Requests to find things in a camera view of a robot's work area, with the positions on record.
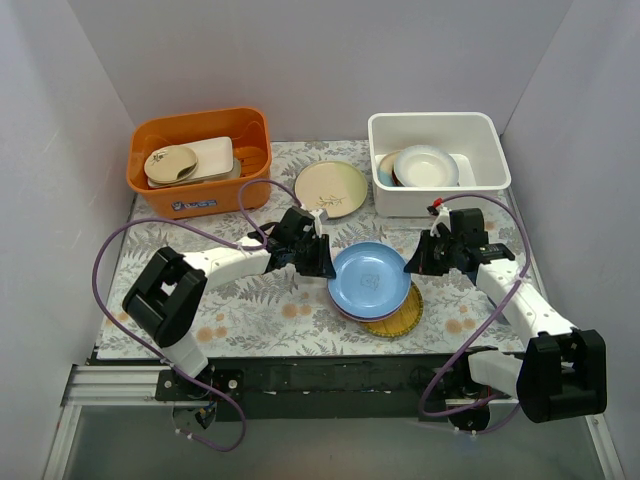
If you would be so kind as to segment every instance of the white plastic container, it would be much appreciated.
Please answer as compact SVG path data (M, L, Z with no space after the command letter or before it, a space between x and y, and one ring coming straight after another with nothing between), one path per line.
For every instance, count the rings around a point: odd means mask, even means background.
M413 145L433 145L448 152L460 170L459 186L387 187L378 178L385 155ZM456 193L496 196L511 185L511 174L498 134L483 113L378 113L369 118L369 148L376 211L385 217L426 217L436 199ZM481 199L460 199L450 208L483 206Z

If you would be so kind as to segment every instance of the orange bin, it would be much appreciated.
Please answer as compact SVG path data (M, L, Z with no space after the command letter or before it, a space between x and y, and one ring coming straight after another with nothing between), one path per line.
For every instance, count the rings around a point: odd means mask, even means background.
M218 182L150 188L144 162L162 147L214 137L231 137L233 155L242 164L240 178ZM267 119L259 110L241 107L156 118L133 133L127 166L127 182L162 217L186 218L240 209L238 190L249 180L269 178L271 144ZM267 203L271 185L258 183L243 196L246 208Z

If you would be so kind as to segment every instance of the plate with leaf design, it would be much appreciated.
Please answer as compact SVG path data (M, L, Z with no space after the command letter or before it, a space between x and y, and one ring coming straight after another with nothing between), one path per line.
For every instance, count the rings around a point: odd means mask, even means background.
M324 208L329 218L355 212L367 198L367 179L345 162L323 161L309 165L296 179L295 192L306 208Z

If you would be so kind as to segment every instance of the table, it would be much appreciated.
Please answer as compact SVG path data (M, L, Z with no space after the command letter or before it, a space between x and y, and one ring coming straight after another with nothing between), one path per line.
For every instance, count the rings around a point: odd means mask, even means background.
M391 245L409 259L420 231L432 223L429 218L384 218L376 214L367 141L275 142L272 150L271 176L289 187L304 167L322 160L352 163L367 177L365 204L351 215L325 224L334 257L348 245L372 240ZM506 194L502 200L507 201ZM291 205L290 197L274 187L267 205L252 216L259 224L277 221ZM488 202L482 209L491 241L505 243L522 262L522 243L511 218ZM153 215L138 196L132 219ZM193 218L186 223L228 240L237 240L250 230L240 213ZM165 245L179 252L213 247L210 241L176 226L147 223L128 230L108 307L147 340L146 333L122 311L121 303L153 253ZM399 338L373 336L358 323L346 320L332 306L326 280L301 277L293 266L205 292L192 331L204 354L214 358L453 353L493 310L486 295L457 272L443 277L414 275L413 281L423 296L424 312L418 326ZM504 321L490 326L476 344L493 345L502 351L523 350ZM153 357L106 319L97 346L97 358L101 360Z

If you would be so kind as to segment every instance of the yellow plate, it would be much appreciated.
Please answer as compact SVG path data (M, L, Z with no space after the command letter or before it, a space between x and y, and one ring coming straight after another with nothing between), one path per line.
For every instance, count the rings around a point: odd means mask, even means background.
M324 208L329 218L355 212L367 198L367 179L345 162L325 161L309 165L296 179L296 196L310 210Z
M368 332L379 337L401 337L413 330L424 311L424 302L420 290L415 283L411 284L409 296L396 313L379 322L362 322L362 327Z

